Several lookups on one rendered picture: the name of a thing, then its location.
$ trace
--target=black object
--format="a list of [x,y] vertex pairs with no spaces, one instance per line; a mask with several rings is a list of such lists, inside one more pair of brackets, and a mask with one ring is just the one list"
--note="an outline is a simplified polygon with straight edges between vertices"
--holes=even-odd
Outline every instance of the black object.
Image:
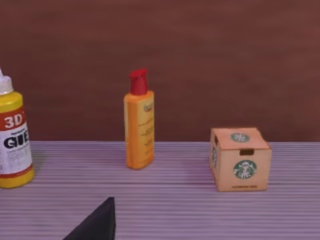
[[63,240],[114,240],[115,232],[115,198],[109,197]]

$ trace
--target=bottle cap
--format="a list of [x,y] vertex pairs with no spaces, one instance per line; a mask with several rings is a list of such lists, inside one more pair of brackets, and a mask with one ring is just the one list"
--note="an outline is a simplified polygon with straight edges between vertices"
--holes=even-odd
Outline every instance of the bottle cap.
[[4,76],[0,68],[0,95],[9,94],[13,91],[11,77]]
[[135,70],[130,73],[132,95],[146,95],[148,92],[148,85],[146,79],[147,70],[145,68]]

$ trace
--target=glue bottle label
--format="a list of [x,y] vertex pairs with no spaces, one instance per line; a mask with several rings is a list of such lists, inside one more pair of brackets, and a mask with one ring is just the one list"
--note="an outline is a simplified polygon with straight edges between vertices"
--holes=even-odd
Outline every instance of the glue bottle label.
[[0,177],[16,177],[28,172],[31,167],[24,108],[0,113]]

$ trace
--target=cardboard box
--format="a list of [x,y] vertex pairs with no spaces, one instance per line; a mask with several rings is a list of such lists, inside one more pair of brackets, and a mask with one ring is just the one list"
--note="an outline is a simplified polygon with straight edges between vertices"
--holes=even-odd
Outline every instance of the cardboard box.
[[271,157],[255,127],[211,129],[209,165],[219,192],[267,190]]

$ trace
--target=white bottle cap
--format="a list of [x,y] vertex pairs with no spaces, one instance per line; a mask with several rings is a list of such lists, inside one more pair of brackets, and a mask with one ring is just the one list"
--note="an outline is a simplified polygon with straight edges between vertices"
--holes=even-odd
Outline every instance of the white bottle cap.
[[0,95],[9,94],[13,91],[11,77],[4,76],[0,68]]

